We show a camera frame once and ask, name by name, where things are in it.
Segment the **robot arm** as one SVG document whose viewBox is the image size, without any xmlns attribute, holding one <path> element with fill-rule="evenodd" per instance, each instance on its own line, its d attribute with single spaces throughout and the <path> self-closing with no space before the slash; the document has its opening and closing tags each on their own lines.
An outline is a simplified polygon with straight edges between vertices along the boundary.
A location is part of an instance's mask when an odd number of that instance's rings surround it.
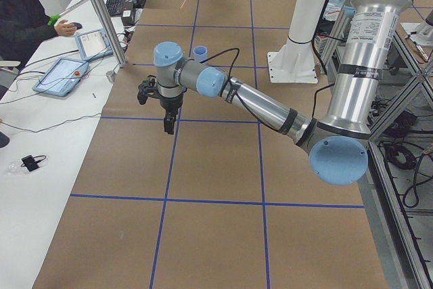
<svg viewBox="0 0 433 289">
<path fill-rule="evenodd" d="M 165 41 L 154 48 L 157 94 L 165 109 L 164 130 L 172 133 L 183 92 L 221 97 L 243 108 L 268 128 L 287 135 L 309 156 L 312 171 L 326 183 L 348 185 L 368 167 L 365 141 L 375 96 L 396 24 L 413 0 L 349 0 L 352 18 L 327 113 L 305 116 L 229 73 L 184 55 Z"/>
</svg>

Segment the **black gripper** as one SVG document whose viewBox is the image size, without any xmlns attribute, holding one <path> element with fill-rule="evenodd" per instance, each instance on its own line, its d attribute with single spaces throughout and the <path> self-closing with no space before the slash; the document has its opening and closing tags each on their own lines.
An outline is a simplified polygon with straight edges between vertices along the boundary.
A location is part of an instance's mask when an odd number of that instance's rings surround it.
<svg viewBox="0 0 433 289">
<path fill-rule="evenodd" d="M 165 109 L 164 132 L 173 135 L 175 132 L 175 123 L 177 119 L 177 112 L 183 105 L 183 95 L 176 97 L 161 97 L 160 105 Z"/>
</svg>

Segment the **operator's hand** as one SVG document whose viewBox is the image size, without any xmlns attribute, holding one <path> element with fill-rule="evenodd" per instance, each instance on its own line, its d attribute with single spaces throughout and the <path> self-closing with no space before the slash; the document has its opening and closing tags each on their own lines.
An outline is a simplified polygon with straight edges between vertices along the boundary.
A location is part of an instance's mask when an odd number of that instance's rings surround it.
<svg viewBox="0 0 433 289">
<path fill-rule="evenodd" d="M 77 31 L 77 27 L 72 23 L 68 23 L 67 20 L 60 20 L 55 26 L 55 31 L 58 36 L 71 37 Z"/>
</svg>

